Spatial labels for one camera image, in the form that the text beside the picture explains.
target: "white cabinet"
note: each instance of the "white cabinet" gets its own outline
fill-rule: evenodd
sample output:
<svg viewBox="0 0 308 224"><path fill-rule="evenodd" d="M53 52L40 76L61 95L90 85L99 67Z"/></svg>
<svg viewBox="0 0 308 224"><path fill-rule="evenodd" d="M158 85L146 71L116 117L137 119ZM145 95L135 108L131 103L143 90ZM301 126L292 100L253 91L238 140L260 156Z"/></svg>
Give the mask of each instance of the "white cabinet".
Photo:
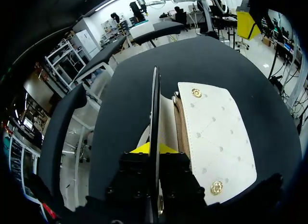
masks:
<svg viewBox="0 0 308 224"><path fill-rule="evenodd" d="M98 48L87 30L76 33L73 37L73 42L77 46L81 46L87 58L91 60L98 52Z"/></svg>

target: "ceiling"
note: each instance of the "ceiling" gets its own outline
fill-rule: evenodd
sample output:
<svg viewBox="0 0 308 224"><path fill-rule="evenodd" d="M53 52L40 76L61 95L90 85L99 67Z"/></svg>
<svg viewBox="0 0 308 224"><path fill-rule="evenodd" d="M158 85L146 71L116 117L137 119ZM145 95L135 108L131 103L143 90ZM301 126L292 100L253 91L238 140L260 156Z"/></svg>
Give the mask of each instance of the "ceiling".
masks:
<svg viewBox="0 0 308 224"><path fill-rule="evenodd" d="M44 37L73 26L94 7L108 0L7 0L5 18L5 66Z"/></svg>
<svg viewBox="0 0 308 224"><path fill-rule="evenodd" d="M2 0L0 82L9 103L64 33L93 8L109 0Z"/></svg>

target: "handbag flap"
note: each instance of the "handbag flap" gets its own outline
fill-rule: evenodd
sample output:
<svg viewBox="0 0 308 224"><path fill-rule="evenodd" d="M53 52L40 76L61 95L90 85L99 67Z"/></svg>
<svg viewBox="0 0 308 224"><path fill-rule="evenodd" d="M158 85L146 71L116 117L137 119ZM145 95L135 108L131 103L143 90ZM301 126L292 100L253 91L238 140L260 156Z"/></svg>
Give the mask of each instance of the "handbag flap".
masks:
<svg viewBox="0 0 308 224"><path fill-rule="evenodd" d="M207 205L225 202L257 179L249 137L229 91L178 83L189 141L192 173Z"/></svg>

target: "yellow bin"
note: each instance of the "yellow bin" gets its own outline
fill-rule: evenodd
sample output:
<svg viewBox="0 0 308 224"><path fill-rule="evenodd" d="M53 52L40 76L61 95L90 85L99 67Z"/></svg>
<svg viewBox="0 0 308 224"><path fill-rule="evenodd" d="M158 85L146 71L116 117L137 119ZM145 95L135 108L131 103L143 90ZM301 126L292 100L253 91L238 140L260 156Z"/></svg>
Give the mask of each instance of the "yellow bin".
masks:
<svg viewBox="0 0 308 224"><path fill-rule="evenodd" d="M237 34L246 40L253 39L260 34L258 26L248 12L237 11Z"/></svg>

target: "white floor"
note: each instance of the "white floor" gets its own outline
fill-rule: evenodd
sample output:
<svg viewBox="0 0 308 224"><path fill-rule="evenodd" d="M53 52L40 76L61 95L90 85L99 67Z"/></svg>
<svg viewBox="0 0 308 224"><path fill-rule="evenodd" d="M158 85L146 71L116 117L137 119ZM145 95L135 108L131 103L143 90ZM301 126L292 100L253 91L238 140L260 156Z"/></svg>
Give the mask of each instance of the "white floor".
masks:
<svg viewBox="0 0 308 224"><path fill-rule="evenodd" d="M223 30L222 33L224 37L226 38L228 37L226 30ZM176 38L178 40L190 39L194 37L196 37L196 32L194 29L189 30L188 32L182 31L181 34L179 35L173 35L173 38ZM166 45L168 44L168 38L161 37L158 40L155 40L154 42L156 43L157 46ZM261 36L256 37L250 41L245 40L245 42L249 44L250 48L249 50L246 50L246 48L241 47L240 48L241 54L244 55L246 58L248 58L253 64L255 64L255 66L257 66L258 69L267 78L269 76L275 54L273 45L268 47L265 44L263 44L261 41ZM147 50L147 44L143 44L142 46L136 46L125 49L122 52L117 53L115 57L118 62L122 62L146 50ZM276 60L276 65L273 73L276 73L281 68L282 63L283 63L282 59L278 57ZM116 63L113 60L113 58L111 58L109 65L113 69L116 68ZM295 68L291 69L291 74L294 74L295 71L296 71ZM282 73L283 69L277 74L277 76L281 75ZM282 83L284 83L286 75L287 71L285 71L284 77L281 80ZM296 80L297 78L292 78L290 82L286 85L285 92L287 93L287 95L291 94L293 87L295 86ZM303 96L302 98L301 96L299 98L301 98L300 102L303 102L308 98L308 94L305 93L304 88L301 94L303 94ZM306 106L308 106L308 101L306 101L302 105L298 105L295 108L293 108L293 110L295 111L295 115L300 115L304 107ZM87 125L94 126L98 113L89 104L87 104L84 108L78 109L75 112L75 115ZM305 125L303 129L304 131L307 130L308 125ZM67 132L66 141L69 144L75 146L79 141L80 132L81 132L81 125L72 120L69 126L69 130ZM306 146L306 144L304 145L304 143L307 143L307 141L308 138L301 137L302 146ZM88 138L88 144L91 145L91 138ZM74 151L73 148L67 145L64 145L64 149L66 151L72 151L72 152ZM74 210L75 207L78 205L84 205L86 202L85 196L88 195L88 178L89 178L90 163L83 162L79 164L79 169L78 169L79 180L76 181L74 177L75 159L76 158L73 154L67 154L64 156L61 175L60 175L61 178L60 187L62 195L64 197L64 203L71 210Z"/></svg>

